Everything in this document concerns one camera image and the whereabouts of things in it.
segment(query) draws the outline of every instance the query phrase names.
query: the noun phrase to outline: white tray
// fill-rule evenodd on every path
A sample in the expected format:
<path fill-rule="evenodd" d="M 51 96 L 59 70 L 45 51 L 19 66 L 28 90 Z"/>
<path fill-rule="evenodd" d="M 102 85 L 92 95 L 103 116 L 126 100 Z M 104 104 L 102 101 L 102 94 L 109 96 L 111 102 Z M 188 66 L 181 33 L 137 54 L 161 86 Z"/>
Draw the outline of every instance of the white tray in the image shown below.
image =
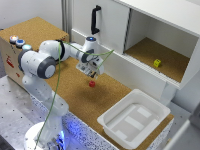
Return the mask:
<path fill-rule="evenodd" d="M 102 114 L 98 122 L 122 147 L 136 149 L 169 113 L 169 108 L 135 89 Z"/>

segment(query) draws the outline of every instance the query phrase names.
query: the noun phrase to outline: yellow cube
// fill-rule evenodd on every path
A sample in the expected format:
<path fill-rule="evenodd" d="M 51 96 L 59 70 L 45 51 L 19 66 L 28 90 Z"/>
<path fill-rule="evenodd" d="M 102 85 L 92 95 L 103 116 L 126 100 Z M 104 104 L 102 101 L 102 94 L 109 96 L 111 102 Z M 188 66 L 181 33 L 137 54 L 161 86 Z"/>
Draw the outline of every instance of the yellow cube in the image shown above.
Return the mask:
<path fill-rule="evenodd" d="M 154 66 L 155 66 L 155 67 L 159 67 L 160 64 L 161 64 L 161 60 L 156 59 L 156 60 L 154 61 Z"/>

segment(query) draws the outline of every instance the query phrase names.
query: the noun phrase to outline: door handle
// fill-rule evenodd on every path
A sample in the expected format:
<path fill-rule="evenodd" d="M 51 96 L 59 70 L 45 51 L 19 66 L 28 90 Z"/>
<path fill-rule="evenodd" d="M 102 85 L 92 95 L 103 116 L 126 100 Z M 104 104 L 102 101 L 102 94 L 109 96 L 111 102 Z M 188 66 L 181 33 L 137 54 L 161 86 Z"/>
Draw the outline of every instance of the door handle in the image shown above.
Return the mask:
<path fill-rule="evenodd" d="M 91 31 L 92 35 L 98 33 L 100 30 L 96 28 L 96 12 L 101 10 L 101 7 L 96 5 L 96 8 L 92 10 L 92 24 L 91 24 Z"/>

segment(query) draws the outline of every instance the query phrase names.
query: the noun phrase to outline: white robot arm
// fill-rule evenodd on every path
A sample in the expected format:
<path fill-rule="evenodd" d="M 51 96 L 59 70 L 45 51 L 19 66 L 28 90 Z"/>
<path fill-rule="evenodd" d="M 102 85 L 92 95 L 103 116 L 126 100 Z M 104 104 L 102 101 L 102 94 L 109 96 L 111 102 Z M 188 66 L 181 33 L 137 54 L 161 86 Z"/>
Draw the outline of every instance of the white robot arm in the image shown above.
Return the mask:
<path fill-rule="evenodd" d="M 25 89 L 32 98 L 40 101 L 47 109 L 50 109 L 55 93 L 43 79 L 48 79 L 55 73 L 56 61 L 59 60 L 59 46 L 61 46 L 61 61 L 66 60 L 69 56 L 78 59 L 77 69 L 90 77 L 104 72 L 104 67 L 101 65 L 103 62 L 102 58 L 89 55 L 96 53 L 97 41 L 94 37 L 87 37 L 83 47 L 76 43 L 71 45 L 61 41 L 44 41 L 41 43 L 38 52 L 22 50 L 18 56 L 19 68 L 24 72 L 22 82 Z M 56 145 L 55 141 L 58 141 L 58 137 L 60 137 L 63 130 L 62 116 L 68 113 L 68 108 L 69 106 L 65 100 L 56 95 L 51 114 L 39 139 L 38 150 L 55 150 L 56 148 L 65 150 L 64 139 L 59 139 L 59 141 L 63 141 L 61 142 L 62 144 Z"/>

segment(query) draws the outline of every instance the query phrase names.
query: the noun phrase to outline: wooden box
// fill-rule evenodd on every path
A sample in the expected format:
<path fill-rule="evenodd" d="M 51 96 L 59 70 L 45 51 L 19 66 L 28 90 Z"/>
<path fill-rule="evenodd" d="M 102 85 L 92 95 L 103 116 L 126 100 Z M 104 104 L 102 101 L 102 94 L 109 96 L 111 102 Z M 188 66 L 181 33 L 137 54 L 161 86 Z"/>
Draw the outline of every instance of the wooden box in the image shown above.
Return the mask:
<path fill-rule="evenodd" d="M 69 35 L 66 32 L 39 17 L 0 31 L 0 51 L 6 74 L 22 87 L 23 72 L 18 67 L 18 55 L 21 49 L 10 44 L 9 38 L 12 35 L 17 35 L 19 39 L 25 40 L 26 44 L 31 45 L 34 51 L 38 51 L 40 44 L 45 40 L 69 41 Z"/>

